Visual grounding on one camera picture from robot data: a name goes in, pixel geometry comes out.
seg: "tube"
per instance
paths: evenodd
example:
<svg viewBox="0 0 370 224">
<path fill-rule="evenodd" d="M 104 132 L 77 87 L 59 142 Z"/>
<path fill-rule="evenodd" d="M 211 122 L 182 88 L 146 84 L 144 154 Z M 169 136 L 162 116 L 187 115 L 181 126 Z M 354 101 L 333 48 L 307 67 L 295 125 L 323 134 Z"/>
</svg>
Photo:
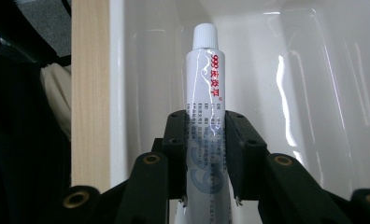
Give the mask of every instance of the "tube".
<svg viewBox="0 0 370 224">
<path fill-rule="evenodd" d="M 225 55 L 217 28 L 194 28 L 187 55 L 187 223 L 231 223 L 225 156 Z"/>
</svg>

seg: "tube cap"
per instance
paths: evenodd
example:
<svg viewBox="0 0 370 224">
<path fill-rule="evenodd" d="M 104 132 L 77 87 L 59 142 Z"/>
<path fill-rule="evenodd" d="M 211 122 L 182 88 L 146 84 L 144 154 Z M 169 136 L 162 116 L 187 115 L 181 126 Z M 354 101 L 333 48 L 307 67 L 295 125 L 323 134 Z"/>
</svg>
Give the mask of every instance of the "tube cap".
<svg viewBox="0 0 370 224">
<path fill-rule="evenodd" d="M 194 27 L 193 49 L 218 49 L 217 27 L 211 23 Z"/>
</svg>

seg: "wooden panel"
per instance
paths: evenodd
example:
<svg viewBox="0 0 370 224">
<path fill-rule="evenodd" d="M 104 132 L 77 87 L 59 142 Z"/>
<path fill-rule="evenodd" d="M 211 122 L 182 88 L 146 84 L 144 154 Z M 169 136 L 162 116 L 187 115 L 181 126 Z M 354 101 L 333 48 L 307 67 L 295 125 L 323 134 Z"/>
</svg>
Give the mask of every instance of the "wooden panel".
<svg viewBox="0 0 370 224">
<path fill-rule="evenodd" d="M 72 1 L 72 183 L 109 189 L 109 0 Z"/>
</svg>

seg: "glue tube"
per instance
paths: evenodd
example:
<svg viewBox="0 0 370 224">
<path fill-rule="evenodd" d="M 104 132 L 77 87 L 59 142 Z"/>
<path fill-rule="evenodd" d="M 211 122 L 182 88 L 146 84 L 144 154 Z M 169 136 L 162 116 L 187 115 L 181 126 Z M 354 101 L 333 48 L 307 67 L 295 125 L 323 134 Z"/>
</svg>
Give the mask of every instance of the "glue tube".
<svg viewBox="0 0 370 224">
<path fill-rule="evenodd" d="M 225 157 L 225 55 L 218 50 L 217 28 L 194 28 L 187 55 L 187 197 L 190 224 L 231 223 Z"/>
</svg>

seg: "dark fabric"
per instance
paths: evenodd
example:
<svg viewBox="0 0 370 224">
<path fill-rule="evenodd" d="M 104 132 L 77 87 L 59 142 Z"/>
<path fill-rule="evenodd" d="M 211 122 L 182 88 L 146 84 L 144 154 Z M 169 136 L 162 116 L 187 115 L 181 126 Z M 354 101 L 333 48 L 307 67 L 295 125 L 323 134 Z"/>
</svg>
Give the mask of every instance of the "dark fabric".
<svg viewBox="0 0 370 224">
<path fill-rule="evenodd" d="M 0 56 L 0 224 L 33 223 L 69 187 L 70 144 L 42 89 L 41 66 Z"/>
</svg>

